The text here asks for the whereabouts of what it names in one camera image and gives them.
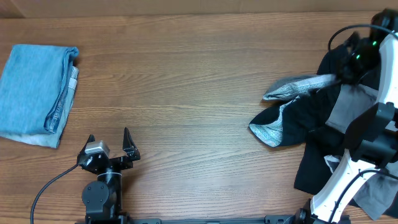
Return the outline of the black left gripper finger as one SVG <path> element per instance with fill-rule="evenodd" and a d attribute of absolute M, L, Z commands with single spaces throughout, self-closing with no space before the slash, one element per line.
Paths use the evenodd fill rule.
<path fill-rule="evenodd" d="M 124 152 L 134 152 L 137 149 L 134 141 L 132 140 L 131 133 L 127 127 L 124 128 L 123 137 L 123 151 Z"/>
<path fill-rule="evenodd" d="M 85 149 L 86 149 L 87 144 L 90 142 L 94 142 L 94 141 L 95 141 L 95 137 L 92 134 L 89 135 L 85 145 L 83 146 L 82 150 L 80 151 L 80 154 L 85 154 Z"/>

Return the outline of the black shorts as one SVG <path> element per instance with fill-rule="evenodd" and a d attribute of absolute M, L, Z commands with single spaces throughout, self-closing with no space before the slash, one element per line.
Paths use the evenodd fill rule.
<path fill-rule="evenodd" d="M 331 177 L 333 165 L 329 155 L 340 158 L 344 133 L 326 125 L 341 90 L 335 83 L 337 62 L 347 55 L 346 47 L 338 46 L 327 53 L 316 75 L 290 77 L 275 82 L 264 94 L 264 100 L 280 100 L 259 113 L 249 129 L 270 147 L 305 143 L 305 154 L 297 172 L 295 189 L 317 194 Z M 376 67 L 358 85 L 378 89 L 380 68 Z"/>

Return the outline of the grey shorts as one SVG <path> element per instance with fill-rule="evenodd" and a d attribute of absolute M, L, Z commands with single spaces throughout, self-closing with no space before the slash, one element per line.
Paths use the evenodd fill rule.
<path fill-rule="evenodd" d="M 374 105 L 377 90 L 368 86 L 342 85 L 326 125 L 345 133 L 349 124 Z M 367 215 L 377 220 L 391 207 L 397 194 L 397 180 L 374 174 L 353 197 Z"/>

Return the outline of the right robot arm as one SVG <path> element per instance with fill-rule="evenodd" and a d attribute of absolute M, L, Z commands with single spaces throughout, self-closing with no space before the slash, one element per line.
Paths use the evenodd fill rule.
<path fill-rule="evenodd" d="M 397 11 L 384 9 L 368 27 L 368 40 L 361 40 L 357 33 L 349 37 L 351 50 L 336 71 L 342 82 L 357 84 L 379 67 L 376 102 L 349 124 L 338 167 L 291 223 L 349 223 L 348 217 L 341 216 L 347 204 L 374 174 L 388 175 L 385 166 L 397 160 L 397 131 L 387 129 L 397 123 Z"/>

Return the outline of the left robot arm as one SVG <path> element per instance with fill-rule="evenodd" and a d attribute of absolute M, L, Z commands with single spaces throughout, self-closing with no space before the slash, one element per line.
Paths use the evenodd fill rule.
<path fill-rule="evenodd" d="M 96 180 L 82 191 L 85 223 L 131 223 L 130 215 L 123 212 L 122 171 L 133 168 L 133 162 L 141 155 L 128 128 L 124 129 L 123 151 L 124 156 L 110 158 L 109 147 L 93 135 L 80 151 L 77 165 L 96 175 Z"/>

